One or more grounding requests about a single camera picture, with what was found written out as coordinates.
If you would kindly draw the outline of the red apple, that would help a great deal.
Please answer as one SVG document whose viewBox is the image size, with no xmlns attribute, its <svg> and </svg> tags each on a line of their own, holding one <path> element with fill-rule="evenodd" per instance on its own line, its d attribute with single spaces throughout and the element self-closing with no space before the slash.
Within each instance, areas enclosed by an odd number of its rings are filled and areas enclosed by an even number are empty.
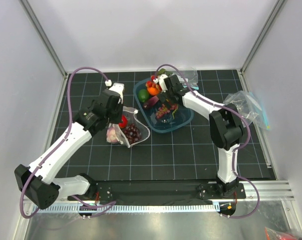
<svg viewBox="0 0 302 240">
<path fill-rule="evenodd" d="M 127 126 L 127 124 L 128 124 L 127 118 L 124 115 L 122 115 L 121 121 L 118 123 L 118 126 L 123 129 Z"/>
</svg>

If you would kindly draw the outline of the clear dotted zip bag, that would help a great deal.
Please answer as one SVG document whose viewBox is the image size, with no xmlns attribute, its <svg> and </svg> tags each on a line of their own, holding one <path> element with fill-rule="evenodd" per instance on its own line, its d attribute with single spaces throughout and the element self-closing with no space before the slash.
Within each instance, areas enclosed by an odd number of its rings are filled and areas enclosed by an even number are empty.
<svg viewBox="0 0 302 240">
<path fill-rule="evenodd" d="M 137 119 L 138 112 L 136 108 L 124 106 L 122 122 L 109 124 L 106 141 L 131 148 L 147 140 L 150 136 L 150 130 Z"/>
</svg>

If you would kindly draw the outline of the dark red grape bunch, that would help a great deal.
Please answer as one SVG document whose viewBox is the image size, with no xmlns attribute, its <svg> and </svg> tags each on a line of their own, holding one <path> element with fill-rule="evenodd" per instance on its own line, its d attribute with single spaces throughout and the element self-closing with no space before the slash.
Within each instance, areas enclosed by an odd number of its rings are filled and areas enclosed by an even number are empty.
<svg viewBox="0 0 302 240">
<path fill-rule="evenodd" d="M 140 130 L 133 123 L 127 125 L 123 129 L 123 133 L 130 145 L 140 141 L 142 137 Z"/>
</svg>

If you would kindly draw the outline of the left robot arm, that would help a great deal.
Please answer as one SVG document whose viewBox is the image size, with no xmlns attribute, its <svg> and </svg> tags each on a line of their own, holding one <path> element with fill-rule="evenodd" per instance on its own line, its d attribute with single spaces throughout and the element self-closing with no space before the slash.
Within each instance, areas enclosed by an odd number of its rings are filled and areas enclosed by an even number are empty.
<svg viewBox="0 0 302 240">
<path fill-rule="evenodd" d="M 108 124 L 118 124 L 123 112 L 123 85 L 105 89 L 87 108 L 77 112 L 58 140 L 28 166 L 15 171 L 18 187 L 39 209 L 46 209 L 55 200 L 80 195 L 85 200 L 96 196 L 95 181 L 85 173 L 75 177 L 56 178 L 67 160 Z"/>
</svg>

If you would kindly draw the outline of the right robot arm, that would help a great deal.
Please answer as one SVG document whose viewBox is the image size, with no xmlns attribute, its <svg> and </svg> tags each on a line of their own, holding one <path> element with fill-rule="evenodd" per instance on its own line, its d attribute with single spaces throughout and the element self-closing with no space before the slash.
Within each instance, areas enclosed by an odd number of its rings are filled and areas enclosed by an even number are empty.
<svg viewBox="0 0 302 240">
<path fill-rule="evenodd" d="M 236 106 L 210 100 L 190 85 L 184 87 L 175 74 L 162 74 L 157 79 L 164 95 L 161 100 L 189 108 L 209 121 L 210 137 L 219 157 L 216 192 L 220 197 L 228 198 L 239 186 L 237 155 L 242 137 L 246 134 Z"/>
</svg>

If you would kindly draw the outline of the flat zip bag blue zipper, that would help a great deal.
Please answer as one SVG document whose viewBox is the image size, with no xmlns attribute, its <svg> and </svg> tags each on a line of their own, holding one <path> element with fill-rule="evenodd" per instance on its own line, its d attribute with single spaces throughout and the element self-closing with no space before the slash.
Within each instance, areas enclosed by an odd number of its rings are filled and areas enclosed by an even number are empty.
<svg viewBox="0 0 302 240">
<path fill-rule="evenodd" d="M 185 83 L 183 77 L 185 78 L 185 80 L 188 82 L 188 84 L 190 85 L 190 87 L 193 90 L 199 90 L 199 86 L 198 86 L 199 76 L 198 76 L 196 69 L 192 68 L 189 70 L 181 70 L 180 72 L 177 72 L 176 74 L 178 76 L 180 83 L 185 88 L 187 88 L 187 84 Z"/>
</svg>

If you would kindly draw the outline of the crumpled clear zip bag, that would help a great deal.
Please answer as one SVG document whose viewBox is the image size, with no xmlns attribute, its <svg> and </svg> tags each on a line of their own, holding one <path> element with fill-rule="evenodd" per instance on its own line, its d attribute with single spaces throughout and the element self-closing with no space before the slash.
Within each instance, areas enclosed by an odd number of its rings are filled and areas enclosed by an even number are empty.
<svg viewBox="0 0 302 240">
<path fill-rule="evenodd" d="M 266 112 L 253 93 L 240 90 L 229 94 L 223 104 L 234 104 L 248 124 L 254 123 L 261 129 L 270 130 Z"/>
</svg>

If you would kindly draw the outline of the orange fruit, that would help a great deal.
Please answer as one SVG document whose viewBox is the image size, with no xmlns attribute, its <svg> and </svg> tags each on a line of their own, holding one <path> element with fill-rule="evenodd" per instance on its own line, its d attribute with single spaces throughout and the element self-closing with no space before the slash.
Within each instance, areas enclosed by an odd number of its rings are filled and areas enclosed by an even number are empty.
<svg viewBox="0 0 302 240">
<path fill-rule="evenodd" d="M 149 95 L 151 95 L 151 96 L 156 96 L 160 93 L 160 90 L 155 87 L 148 87 L 147 91 L 148 91 Z"/>
</svg>

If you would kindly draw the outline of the light pink grape bunch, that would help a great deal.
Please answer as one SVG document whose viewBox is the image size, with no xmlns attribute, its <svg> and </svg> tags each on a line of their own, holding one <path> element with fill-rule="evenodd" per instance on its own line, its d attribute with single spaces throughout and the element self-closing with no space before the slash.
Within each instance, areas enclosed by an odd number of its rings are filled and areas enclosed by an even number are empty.
<svg viewBox="0 0 302 240">
<path fill-rule="evenodd" d="M 157 119 L 161 119 L 167 115 L 171 116 L 173 119 L 175 119 L 175 113 L 178 110 L 178 105 L 173 104 L 170 107 L 167 107 L 166 105 L 162 105 L 161 107 L 158 108 L 158 110 L 155 113 L 155 117 Z"/>
</svg>

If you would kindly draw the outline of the red cherry bunch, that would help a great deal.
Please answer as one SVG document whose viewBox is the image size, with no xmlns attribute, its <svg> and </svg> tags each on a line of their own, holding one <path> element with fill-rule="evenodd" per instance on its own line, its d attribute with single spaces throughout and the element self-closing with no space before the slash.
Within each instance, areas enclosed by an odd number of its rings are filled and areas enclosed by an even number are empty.
<svg viewBox="0 0 302 240">
<path fill-rule="evenodd" d="M 154 82 L 154 81 L 147 81 L 146 84 L 145 84 L 146 88 L 158 88 L 158 85 Z"/>
</svg>

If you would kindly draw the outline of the blue plastic basket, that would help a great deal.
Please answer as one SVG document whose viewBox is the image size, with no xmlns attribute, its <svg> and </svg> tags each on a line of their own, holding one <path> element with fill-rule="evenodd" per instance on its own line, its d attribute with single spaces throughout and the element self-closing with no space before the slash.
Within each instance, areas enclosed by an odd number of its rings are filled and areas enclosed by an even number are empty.
<svg viewBox="0 0 302 240">
<path fill-rule="evenodd" d="M 168 133 L 171 131 L 175 131 L 179 129 L 180 127 L 183 127 L 187 124 L 189 124 L 194 117 L 194 111 L 188 108 L 185 108 L 183 106 L 179 106 L 177 111 L 173 113 L 171 111 L 170 113 L 165 114 L 161 118 L 156 117 L 156 112 L 158 109 L 162 106 L 162 102 L 158 101 L 154 106 L 152 106 L 149 109 L 145 109 L 143 107 L 143 103 L 139 101 L 138 99 L 138 92 L 142 89 L 146 89 L 145 83 L 149 80 L 149 78 L 135 82 L 134 88 L 133 88 L 133 94 L 137 106 L 137 109 L 144 117 L 147 125 L 150 129 L 157 133 Z"/>
</svg>

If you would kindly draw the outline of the green lime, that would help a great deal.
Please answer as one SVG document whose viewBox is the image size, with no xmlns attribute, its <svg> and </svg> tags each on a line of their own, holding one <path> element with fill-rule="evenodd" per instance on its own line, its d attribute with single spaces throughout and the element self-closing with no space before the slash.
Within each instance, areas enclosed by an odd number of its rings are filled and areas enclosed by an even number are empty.
<svg viewBox="0 0 302 240">
<path fill-rule="evenodd" d="M 138 96 L 139 102 L 141 102 L 141 103 L 146 102 L 150 98 L 149 92 L 146 89 L 139 90 L 137 96 Z"/>
</svg>

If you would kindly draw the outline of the red packaged item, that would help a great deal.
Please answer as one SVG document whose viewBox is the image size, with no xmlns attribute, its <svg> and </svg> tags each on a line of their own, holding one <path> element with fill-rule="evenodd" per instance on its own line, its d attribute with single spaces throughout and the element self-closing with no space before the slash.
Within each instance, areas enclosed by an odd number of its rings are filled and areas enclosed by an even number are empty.
<svg viewBox="0 0 302 240">
<path fill-rule="evenodd" d="M 280 232 L 267 227 L 265 227 L 265 235 L 267 240 L 302 240 L 302 235 Z"/>
</svg>

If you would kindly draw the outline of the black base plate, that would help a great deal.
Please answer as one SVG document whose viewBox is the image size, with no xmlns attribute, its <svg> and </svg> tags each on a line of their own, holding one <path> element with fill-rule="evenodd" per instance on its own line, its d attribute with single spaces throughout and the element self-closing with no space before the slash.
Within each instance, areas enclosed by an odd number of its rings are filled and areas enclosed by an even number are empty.
<svg viewBox="0 0 302 240">
<path fill-rule="evenodd" d="M 213 201 L 235 202 L 246 198 L 238 180 L 223 184 L 208 180 L 111 180 L 98 181 L 89 200 L 106 204 L 116 201 L 122 206 L 190 206 Z"/>
</svg>

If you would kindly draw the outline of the perforated metal rail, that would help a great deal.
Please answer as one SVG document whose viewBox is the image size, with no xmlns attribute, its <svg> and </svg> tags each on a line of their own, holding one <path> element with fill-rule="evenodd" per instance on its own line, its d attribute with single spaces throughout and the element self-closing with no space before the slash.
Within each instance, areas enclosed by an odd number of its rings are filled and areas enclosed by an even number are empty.
<svg viewBox="0 0 302 240">
<path fill-rule="evenodd" d="M 56 203 L 44 210 L 39 210 L 38 213 L 48 214 L 48 213 L 79 213 L 79 214 L 96 214 L 98 212 L 103 212 L 108 207 L 102 207 L 100 209 L 88 209 L 80 203 Z M 115 205 L 111 207 L 106 213 L 117 214 L 117 213 L 197 213 L 197 212 L 220 212 L 220 206 L 218 203 L 206 204 L 206 205 L 192 205 L 192 206 L 175 206 L 175 205 L 165 205 L 165 206 L 141 206 L 141 205 Z"/>
</svg>

